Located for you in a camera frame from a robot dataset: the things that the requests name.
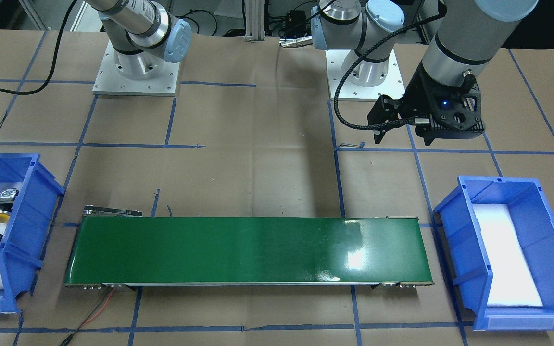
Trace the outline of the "left-side silver robot arm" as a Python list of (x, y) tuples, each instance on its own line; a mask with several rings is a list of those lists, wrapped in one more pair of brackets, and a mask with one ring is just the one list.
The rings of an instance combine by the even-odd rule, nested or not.
[[(346, 127), (374, 132), (380, 144), (392, 129), (413, 126), (426, 146), (435, 139), (473, 139), (484, 133), (483, 96), (477, 82), (499, 48), (536, 0), (446, 0), (433, 17), (405, 24), (402, 9), (390, 0), (319, 0), (309, 24), (316, 49), (345, 49), (348, 55), (333, 93), (333, 110)], [(346, 82), (371, 87), (383, 82), (398, 35), (440, 21), (404, 94), (381, 94), (367, 115), (354, 124), (340, 113)]]

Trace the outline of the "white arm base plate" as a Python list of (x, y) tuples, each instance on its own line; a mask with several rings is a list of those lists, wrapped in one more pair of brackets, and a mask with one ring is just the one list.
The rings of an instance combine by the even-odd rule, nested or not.
[[(330, 99), (334, 98), (336, 88), (349, 66), (356, 61), (357, 55), (352, 50), (326, 51), (326, 69), (329, 82)], [(399, 99), (405, 93), (402, 75), (396, 54), (391, 51), (388, 59), (380, 63), (362, 61), (352, 74), (347, 77), (339, 94), (339, 100), (376, 101), (385, 94), (392, 99)]]

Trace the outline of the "right-side silver robot arm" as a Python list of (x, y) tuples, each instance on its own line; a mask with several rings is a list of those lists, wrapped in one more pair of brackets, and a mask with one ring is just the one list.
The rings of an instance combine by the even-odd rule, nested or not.
[[(106, 57), (118, 60), (111, 66), (119, 72), (100, 72), (106, 81), (121, 79), (117, 94), (130, 96), (132, 85), (142, 87), (141, 95), (173, 96), (179, 64), (187, 54), (192, 32), (189, 24), (173, 17), (160, 3), (149, 0), (90, 0), (98, 11), (112, 40), (112, 53)], [(25, 185), (11, 205), (13, 212), (4, 234), (0, 234), (0, 252), (13, 245), (43, 247), (49, 240), (52, 218), (57, 216), (65, 192), (64, 186), (38, 162), (38, 155), (25, 155), (30, 177), (43, 173), (46, 190), (33, 191)]]

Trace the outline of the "left-side black gripper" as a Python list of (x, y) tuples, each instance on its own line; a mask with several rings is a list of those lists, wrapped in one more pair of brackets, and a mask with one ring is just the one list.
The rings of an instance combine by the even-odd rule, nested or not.
[(379, 145), (386, 132), (415, 126), (426, 146), (435, 139), (473, 139), (485, 131), (481, 116), (482, 94), (475, 75), (462, 72), (456, 86), (435, 81), (420, 63), (400, 100), (382, 94), (367, 115), (369, 126), (387, 124), (374, 130)]

